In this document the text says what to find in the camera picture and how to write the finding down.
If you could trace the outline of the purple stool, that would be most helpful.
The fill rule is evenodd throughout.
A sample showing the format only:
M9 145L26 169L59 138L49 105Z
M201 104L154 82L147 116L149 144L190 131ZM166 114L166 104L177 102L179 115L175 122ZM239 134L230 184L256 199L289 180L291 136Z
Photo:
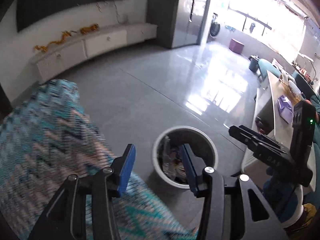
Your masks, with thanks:
M229 43L229 49L236 53L236 54L242 54L243 52L243 49L244 49L244 44L241 43L240 41L238 40L235 40L234 38L231 39L230 43Z

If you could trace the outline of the washing machine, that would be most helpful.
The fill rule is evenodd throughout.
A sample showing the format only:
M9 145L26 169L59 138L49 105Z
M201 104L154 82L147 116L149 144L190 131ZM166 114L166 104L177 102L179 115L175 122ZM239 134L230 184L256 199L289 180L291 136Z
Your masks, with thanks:
M213 17L212 17L212 21L211 21L211 25L210 25L210 29L209 29L209 35L210 37L215 40L220 32L220 28L221 25L217 20L218 18L218 14L217 13L213 13Z

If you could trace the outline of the zigzag patterned teal blanket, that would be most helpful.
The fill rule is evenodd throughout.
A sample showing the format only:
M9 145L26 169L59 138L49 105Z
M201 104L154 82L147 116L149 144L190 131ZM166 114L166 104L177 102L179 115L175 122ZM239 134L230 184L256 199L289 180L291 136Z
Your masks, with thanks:
M40 214L70 174L92 175L115 159L80 105L76 83L55 79L1 124L1 214L27 239ZM132 173L125 194L113 201L121 239L195 239L168 207Z

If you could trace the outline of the white TV cabinet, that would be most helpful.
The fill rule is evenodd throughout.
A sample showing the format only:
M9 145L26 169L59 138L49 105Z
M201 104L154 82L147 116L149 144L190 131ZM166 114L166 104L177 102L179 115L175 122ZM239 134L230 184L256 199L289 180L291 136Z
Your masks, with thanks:
M155 24L115 25L86 35L75 34L59 45L51 44L45 53L37 53L31 62L39 72L39 83L45 83L65 70L96 56L156 37Z

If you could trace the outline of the teal chair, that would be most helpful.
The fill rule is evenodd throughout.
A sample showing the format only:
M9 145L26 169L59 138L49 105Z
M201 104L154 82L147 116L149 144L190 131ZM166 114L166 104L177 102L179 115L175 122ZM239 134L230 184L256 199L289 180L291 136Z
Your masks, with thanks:
M271 72L276 77L281 76L281 72L279 71L279 69L276 68L272 63L270 63L266 59L259 59L258 67L260 70L260 77L262 81L266 79L268 71Z

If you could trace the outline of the white dining table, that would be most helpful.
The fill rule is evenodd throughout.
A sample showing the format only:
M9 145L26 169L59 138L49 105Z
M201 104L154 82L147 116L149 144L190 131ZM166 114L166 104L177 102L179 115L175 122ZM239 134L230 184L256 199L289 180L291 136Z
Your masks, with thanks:
M271 72L267 72L266 79L257 89L255 110L253 118L257 116L267 123L266 135L280 143L286 148L290 148L293 127L288 124L279 114L277 99L285 94L285 89L281 81ZM253 182L260 188L271 177L266 174L267 165L255 159L253 152L246 149L241 164L241 171L249 175Z

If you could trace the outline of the grey refrigerator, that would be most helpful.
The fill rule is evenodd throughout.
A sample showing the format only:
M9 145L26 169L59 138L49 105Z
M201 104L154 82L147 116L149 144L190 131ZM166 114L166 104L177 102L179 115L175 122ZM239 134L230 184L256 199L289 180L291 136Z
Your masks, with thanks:
M146 21L157 26L156 42L168 49L201 43L209 0L148 0Z

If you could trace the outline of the golden tiger figurine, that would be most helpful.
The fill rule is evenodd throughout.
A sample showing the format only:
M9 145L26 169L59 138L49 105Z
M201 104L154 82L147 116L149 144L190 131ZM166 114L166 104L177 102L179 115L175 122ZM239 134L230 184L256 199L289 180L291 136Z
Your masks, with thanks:
M86 35L87 33L98 31L99 29L100 29L100 27L98 24L93 24L93 25L90 25L87 27L80 28L79 31L80 31L80 34Z

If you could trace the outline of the golden dragon figurine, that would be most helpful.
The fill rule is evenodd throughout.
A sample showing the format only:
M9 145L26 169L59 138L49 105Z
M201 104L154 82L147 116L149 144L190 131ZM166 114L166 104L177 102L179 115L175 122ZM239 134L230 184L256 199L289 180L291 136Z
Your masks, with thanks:
M42 53L46 53L48 51L48 49L52 46L52 45L61 45L63 43L66 42L66 39L68 37L72 37L72 34L73 33L77 33L76 31L63 31L61 33L61 37L59 40L53 40L53 41L50 41L47 45L41 45L41 46L38 46L38 45L35 45L33 47L33 52L36 52L36 51L40 51Z

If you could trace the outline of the white round trash bin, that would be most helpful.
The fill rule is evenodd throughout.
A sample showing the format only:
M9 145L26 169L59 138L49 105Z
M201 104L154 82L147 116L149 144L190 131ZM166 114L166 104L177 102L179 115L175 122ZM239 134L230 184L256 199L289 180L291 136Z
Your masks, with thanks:
M218 154L213 141L199 129L175 126L162 132L151 150L156 173L167 184L198 191L205 167L216 169Z

